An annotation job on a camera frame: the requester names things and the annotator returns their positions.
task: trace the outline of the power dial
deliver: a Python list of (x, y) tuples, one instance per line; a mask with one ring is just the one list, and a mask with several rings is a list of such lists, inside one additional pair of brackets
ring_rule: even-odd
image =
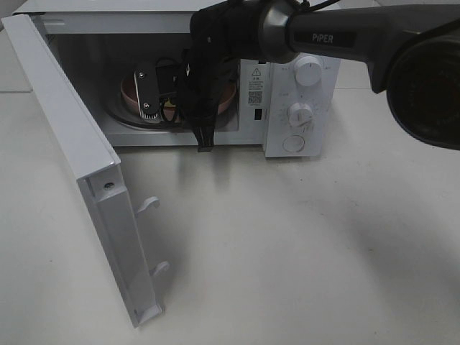
[(324, 63), (320, 58), (304, 56), (294, 65), (296, 81), (302, 86), (313, 86), (323, 77)]
[(314, 113), (308, 104), (294, 103), (287, 111), (287, 115), (292, 127), (302, 127), (312, 122)]

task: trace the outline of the microwave door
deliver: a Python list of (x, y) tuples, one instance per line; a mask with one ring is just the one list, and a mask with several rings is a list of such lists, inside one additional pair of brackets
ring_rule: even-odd
[[(27, 15), (2, 20), (92, 218), (135, 327), (161, 313), (121, 161)], [(149, 199), (141, 210), (156, 199)]]

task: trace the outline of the control panel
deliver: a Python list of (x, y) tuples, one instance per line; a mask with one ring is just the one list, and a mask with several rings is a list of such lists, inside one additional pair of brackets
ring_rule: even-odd
[(339, 66), (339, 59), (307, 54), (291, 63), (272, 64), (264, 144), (267, 157), (321, 153)]

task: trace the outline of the qr code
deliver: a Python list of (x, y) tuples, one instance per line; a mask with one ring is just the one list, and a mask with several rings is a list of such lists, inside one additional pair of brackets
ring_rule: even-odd
[(262, 91), (250, 91), (249, 92), (249, 104), (261, 104), (262, 103)]

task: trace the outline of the metal screw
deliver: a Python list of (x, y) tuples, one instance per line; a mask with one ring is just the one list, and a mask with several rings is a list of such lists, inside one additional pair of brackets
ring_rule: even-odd
[(105, 184), (105, 186), (103, 187), (103, 189), (105, 189), (105, 190), (111, 190), (114, 186), (115, 186), (115, 183), (109, 182), (109, 183), (106, 183), (106, 184)]

